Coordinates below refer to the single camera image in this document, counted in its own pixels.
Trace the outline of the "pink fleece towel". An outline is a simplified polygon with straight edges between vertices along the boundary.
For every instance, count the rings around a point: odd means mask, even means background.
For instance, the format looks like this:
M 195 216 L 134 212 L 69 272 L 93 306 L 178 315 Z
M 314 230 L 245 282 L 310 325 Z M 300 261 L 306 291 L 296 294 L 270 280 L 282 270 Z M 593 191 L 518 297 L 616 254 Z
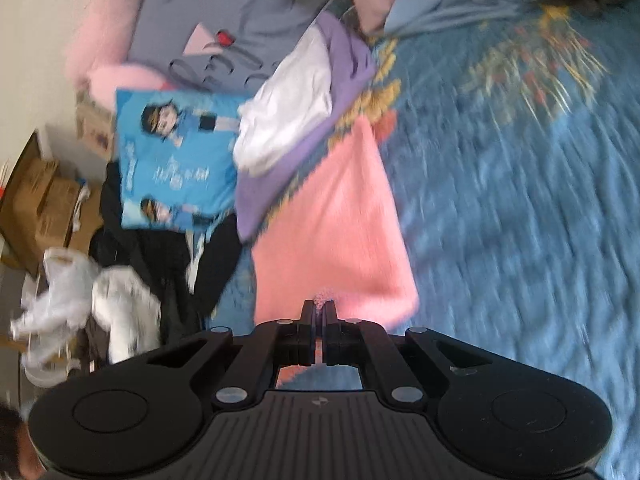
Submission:
M 360 116 L 252 248 L 254 322 L 295 320 L 305 301 L 386 330 L 419 305 L 394 196 L 371 123 Z

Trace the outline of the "black garment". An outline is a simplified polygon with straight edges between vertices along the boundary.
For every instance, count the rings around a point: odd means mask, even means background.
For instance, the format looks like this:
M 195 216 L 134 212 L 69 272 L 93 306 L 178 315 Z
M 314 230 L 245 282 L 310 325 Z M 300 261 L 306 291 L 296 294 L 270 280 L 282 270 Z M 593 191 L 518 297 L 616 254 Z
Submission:
M 89 256 L 100 266 L 130 266 L 160 300 L 160 342 L 174 342 L 200 332 L 213 313 L 241 255 L 236 215 L 218 224 L 198 260 L 193 287 L 186 270 L 191 253 L 186 234 L 175 231 L 126 230 L 120 225 L 120 171 L 105 168 L 100 197 L 103 226 L 93 234 Z

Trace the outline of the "white puffer jacket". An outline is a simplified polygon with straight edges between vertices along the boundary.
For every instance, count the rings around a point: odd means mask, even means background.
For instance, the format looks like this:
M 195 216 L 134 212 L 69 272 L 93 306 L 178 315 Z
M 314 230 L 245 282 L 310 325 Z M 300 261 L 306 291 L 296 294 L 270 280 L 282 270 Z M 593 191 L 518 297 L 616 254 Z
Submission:
M 111 364 L 160 346 L 160 302 L 130 266 L 110 266 L 92 286 L 91 313 L 108 333 Z

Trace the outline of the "blue cartoon police pillow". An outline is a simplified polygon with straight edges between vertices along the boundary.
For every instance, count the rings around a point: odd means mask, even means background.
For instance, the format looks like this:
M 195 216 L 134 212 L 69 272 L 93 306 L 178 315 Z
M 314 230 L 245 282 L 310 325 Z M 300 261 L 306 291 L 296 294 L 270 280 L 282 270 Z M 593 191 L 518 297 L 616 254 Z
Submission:
M 234 209 L 245 96 L 116 91 L 122 226 L 210 233 Z

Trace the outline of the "white plastic bag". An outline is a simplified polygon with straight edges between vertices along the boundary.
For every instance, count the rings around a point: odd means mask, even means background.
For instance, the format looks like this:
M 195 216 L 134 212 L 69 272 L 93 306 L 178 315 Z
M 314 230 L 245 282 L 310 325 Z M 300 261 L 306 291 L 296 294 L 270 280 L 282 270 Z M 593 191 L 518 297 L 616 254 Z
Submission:
M 92 306 L 92 286 L 100 267 L 77 250 L 49 248 L 41 277 L 46 289 L 26 301 L 10 323 L 10 341 L 21 348 L 21 364 L 29 382 L 49 389 L 65 382 L 81 362 L 73 356 L 77 335 Z

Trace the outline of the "folded white garment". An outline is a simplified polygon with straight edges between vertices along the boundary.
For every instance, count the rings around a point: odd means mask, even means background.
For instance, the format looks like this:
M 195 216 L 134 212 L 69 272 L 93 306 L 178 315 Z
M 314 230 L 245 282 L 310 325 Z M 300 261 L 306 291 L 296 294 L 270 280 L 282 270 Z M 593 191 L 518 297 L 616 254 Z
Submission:
M 239 107 L 236 168 L 253 177 L 269 171 L 332 113 L 329 49 L 311 25 L 253 99 Z

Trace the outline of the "blue floral quilt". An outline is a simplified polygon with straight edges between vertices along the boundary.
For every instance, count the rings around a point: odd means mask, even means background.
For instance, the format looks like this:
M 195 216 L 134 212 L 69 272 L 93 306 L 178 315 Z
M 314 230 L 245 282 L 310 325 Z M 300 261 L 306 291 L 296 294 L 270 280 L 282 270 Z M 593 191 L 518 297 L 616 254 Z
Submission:
M 639 1 L 378 40 L 381 146 L 427 327 L 608 404 L 639 474 Z

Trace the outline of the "cardboard boxes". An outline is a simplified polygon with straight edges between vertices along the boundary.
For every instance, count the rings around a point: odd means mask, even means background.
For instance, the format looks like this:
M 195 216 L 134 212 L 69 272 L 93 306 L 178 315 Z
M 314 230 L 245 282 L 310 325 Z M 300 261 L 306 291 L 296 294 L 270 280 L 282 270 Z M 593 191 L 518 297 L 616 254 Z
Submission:
M 53 127 L 29 136 L 1 197 L 1 238 L 14 266 L 34 278 L 47 249 L 68 245 L 80 181 L 102 181 L 114 151 L 114 114 L 86 89 L 76 94 L 74 136 Z

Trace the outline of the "folded purple garment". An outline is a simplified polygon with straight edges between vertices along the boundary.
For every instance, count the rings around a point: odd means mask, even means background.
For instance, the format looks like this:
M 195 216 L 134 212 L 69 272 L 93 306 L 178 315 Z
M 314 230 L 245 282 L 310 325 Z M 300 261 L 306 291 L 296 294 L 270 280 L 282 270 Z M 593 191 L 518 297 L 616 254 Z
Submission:
M 375 71 L 366 43 L 323 11 L 254 98 L 239 107 L 233 160 L 239 170 L 235 212 L 240 240 L 255 235 L 274 200 Z

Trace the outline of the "grey-blue printed duvet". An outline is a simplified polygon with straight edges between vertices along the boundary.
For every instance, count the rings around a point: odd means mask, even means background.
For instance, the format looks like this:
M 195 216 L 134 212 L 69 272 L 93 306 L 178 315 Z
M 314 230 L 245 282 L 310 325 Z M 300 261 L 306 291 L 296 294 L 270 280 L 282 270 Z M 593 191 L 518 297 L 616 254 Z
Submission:
M 178 88 L 255 93 L 331 0 L 142 0 L 128 60 Z

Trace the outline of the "pink plush toy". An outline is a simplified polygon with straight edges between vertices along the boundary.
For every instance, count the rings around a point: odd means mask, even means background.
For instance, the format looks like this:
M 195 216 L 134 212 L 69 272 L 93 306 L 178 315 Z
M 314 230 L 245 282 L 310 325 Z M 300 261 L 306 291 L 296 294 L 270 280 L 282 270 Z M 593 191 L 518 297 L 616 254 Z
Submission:
M 110 112 L 118 89 L 174 88 L 157 70 L 127 60 L 141 5 L 142 0 L 89 0 L 65 51 L 67 79 Z

